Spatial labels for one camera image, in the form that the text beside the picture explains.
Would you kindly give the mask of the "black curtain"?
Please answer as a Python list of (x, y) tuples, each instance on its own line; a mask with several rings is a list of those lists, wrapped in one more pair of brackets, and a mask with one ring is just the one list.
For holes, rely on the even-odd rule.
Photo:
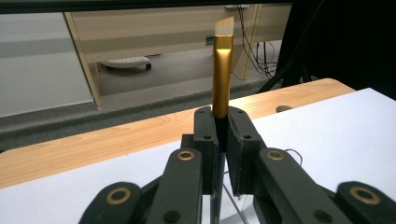
[(278, 66), (304, 44), (285, 87), (302, 75), (333, 78), (396, 100), (396, 0), (291, 0)]

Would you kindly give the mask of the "black metal stand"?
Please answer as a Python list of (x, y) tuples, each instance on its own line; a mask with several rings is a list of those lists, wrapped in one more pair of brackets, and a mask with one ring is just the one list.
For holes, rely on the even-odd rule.
[(258, 90), (258, 93), (271, 90), (279, 81), (282, 82), (281, 87), (288, 87), (298, 84), (300, 79), (303, 82), (312, 80), (305, 71), (304, 54), (309, 47), (312, 31), (325, 0), (290, 1), (292, 5), (282, 38), (276, 74)]

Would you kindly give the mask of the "white cabinet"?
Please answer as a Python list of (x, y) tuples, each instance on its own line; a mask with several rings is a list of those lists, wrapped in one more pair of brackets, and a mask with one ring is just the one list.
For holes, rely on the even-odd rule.
[(92, 101), (63, 14), (0, 15), (0, 118)]

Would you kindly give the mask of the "black gold makeup brush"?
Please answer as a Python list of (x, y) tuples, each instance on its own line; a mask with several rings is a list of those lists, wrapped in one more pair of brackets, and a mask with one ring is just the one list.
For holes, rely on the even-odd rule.
[(225, 148), (227, 144), (228, 112), (233, 63), (234, 17), (215, 23), (214, 36), (214, 73), (212, 90), (212, 115), (216, 125), (219, 149), (215, 156), (214, 190), (210, 200), (211, 224), (219, 224), (223, 172), (225, 165)]

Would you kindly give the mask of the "white table board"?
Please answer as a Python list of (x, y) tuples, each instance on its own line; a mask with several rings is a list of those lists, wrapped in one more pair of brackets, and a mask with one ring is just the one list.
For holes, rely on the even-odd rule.
[[(192, 121), (171, 115), (0, 154), (0, 224), (78, 224), (102, 188), (161, 175)], [(365, 89), (253, 123), (321, 186), (360, 181), (396, 201), (396, 101)]]

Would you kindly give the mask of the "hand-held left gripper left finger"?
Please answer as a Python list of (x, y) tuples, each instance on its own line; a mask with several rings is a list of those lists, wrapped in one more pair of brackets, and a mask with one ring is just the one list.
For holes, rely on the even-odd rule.
[(194, 112), (193, 134), (171, 153), (153, 201), (153, 224), (200, 224), (204, 194), (214, 191), (219, 141), (209, 106)]

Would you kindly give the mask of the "light wooden cabinet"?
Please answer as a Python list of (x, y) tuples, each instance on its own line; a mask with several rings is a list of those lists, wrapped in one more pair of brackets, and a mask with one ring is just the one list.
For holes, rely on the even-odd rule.
[(233, 72), (248, 77), (248, 44), (283, 37), (290, 3), (65, 12), (93, 100), (102, 105), (97, 64), (131, 56), (201, 49), (215, 22), (234, 17)]

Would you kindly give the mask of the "white robot vacuum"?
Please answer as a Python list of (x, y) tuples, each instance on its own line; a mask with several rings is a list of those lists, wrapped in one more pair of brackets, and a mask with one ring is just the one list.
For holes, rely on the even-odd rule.
[(151, 69), (151, 62), (145, 56), (122, 58), (117, 60), (110, 60), (101, 62), (108, 70), (113, 69), (130, 69), (144, 66), (146, 70)]

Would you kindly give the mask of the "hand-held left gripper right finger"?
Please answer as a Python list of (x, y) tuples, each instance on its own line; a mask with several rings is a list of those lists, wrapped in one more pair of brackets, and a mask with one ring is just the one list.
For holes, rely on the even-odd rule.
[(231, 107), (226, 158), (233, 194), (272, 203), (281, 224), (351, 224), (325, 191), (286, 151), (267, 147), (248, 114)]

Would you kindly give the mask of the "black metal crossbar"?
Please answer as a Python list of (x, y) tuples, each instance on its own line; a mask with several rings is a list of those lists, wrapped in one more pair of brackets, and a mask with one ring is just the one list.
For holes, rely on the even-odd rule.
[(291, 2), (292, 0), (0, 0), (0, 15)]

